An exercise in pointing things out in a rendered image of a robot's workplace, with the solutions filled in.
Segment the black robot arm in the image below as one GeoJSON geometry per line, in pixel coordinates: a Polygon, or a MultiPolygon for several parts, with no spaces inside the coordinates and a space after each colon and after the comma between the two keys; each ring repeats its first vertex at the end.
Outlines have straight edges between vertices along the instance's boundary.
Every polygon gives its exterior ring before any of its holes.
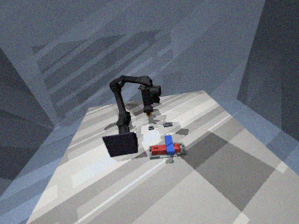
{"type": "Polygon", "coordinates": [[[114,92],[114,96],[116,98],[119,114],[118,114],[118,121],[116,122],[116,125],[119,126],[119,134],[122,133],[129,133],[130,128],[128,127],[131,121],[130,112],[126,111],[124,106],[124,101],[121,96],[121,88],[124,86],[126,82],[130,83],[137,83],[141,84],[138,89],[141,90],[142,96],[151,97],[151,103],[159,103],[161,95],[161,86],[160,85],[153,85],[152,79],[147,76],[140,76],[140,77],[133,77],[133,76],[125,76],[122,75],[119,78],[116,78],[110,83],[110,88],[114,92]],[[121,82],[120,84],[118,82],[121,82]],[[145,86],[143,86],[145,85],[145,86]]]}

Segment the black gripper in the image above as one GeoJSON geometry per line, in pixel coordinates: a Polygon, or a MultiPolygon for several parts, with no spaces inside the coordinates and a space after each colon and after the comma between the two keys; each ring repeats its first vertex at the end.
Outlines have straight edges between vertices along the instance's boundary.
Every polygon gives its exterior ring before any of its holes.
{"type": "Polygon", "coordinates": [[[143,97],[143,111],[144,113],[148,113],[150,114],[150,112],[153,112],[153,106],[151,106],[151,97],[150,96],[147,96],[147,97],[143,97]]]}

